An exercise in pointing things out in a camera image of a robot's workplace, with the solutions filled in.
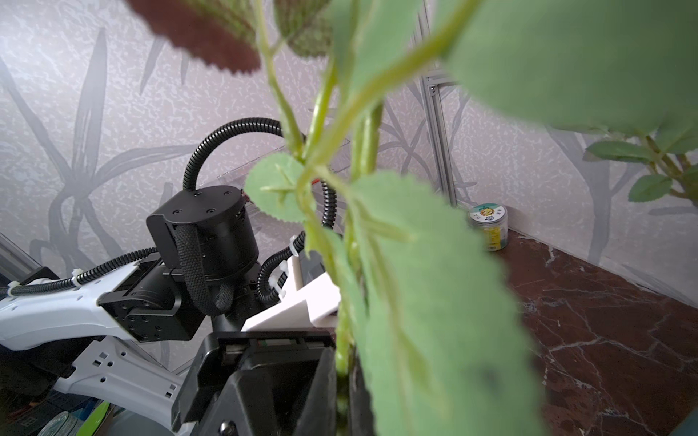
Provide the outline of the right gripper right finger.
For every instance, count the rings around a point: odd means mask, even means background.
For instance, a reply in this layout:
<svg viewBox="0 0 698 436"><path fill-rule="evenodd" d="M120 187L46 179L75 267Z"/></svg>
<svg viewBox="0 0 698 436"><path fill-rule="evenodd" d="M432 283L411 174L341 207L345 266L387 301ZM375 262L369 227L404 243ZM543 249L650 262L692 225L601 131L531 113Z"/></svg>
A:
<svg viewBox="0 0 698 436"><path fill-rule="evenodd" d="M365 385L361 362L356 360L349 374L348 428L352 436L375 436L371 394Z"/></svg>

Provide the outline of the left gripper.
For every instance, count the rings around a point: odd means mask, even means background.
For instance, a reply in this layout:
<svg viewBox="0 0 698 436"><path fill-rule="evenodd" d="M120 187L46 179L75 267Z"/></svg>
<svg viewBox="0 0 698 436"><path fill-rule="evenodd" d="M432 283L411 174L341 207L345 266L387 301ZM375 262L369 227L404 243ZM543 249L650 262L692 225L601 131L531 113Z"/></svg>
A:
<svg viewBox="0 0 698 436"><path fill-rule="evenodd" d="M214 332L205 337L171 411L194 435L294 435L330 332Z"/></svg>

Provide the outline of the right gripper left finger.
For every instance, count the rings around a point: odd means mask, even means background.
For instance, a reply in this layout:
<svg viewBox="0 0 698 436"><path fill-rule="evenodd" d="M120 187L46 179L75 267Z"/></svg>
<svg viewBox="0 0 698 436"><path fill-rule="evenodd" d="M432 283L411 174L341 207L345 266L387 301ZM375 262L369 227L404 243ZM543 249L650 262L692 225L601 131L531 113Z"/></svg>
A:
<svg viewBox="0 0 698 436"><path fill-rule="evenodd" d="M336 434L336 359L334 349L323 350L294 435L330 436Z"/></svg>

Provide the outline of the pink rose bunch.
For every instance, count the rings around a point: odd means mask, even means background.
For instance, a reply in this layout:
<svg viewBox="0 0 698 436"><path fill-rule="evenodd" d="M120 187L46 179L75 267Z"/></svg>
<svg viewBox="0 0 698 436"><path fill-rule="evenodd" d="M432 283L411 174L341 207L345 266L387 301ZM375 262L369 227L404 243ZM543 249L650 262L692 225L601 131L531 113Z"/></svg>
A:
<svg viewBox="0 0 698 436"><path fill-rule="evenodd" d="M476 101L565 130L652 134L697 119L694 1L134 1L151 30L232 73L265 69L287 152L249 174L301 223L342 301L380 435L543 435L532 342L501 263L425 183L376 168L388 93L437 61Z"/></svg>

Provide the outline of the pink rose stem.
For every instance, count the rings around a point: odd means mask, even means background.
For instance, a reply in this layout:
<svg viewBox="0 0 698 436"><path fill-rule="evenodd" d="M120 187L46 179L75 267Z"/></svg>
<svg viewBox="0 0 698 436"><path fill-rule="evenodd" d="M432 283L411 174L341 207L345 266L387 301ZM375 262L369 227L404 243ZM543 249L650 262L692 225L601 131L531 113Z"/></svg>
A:
<svg viewBox="0 0 698 436"><path fill-rule="evenodd" d="M653 134L601 140L585 153L605 161L643 165L647 175L630 188L632 203L650 203L671 196L697 205L697 163L690 154L697 150L697 121L676 119L664 122Z"/></svg>

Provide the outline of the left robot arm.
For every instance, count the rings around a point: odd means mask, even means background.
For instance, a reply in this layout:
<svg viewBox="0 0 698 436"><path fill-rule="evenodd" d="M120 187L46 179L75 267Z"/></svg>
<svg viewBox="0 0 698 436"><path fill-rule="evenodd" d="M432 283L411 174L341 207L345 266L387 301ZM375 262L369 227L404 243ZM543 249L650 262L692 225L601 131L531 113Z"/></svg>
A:
<svg viewBox="0 0 698 436"><path fill-rule="evenodd" d="M1 292L1 386L108 401L181 435L329 435L336 290L303 282L305 239L260 262L242 191L188 187L154 246Z"/></svg>

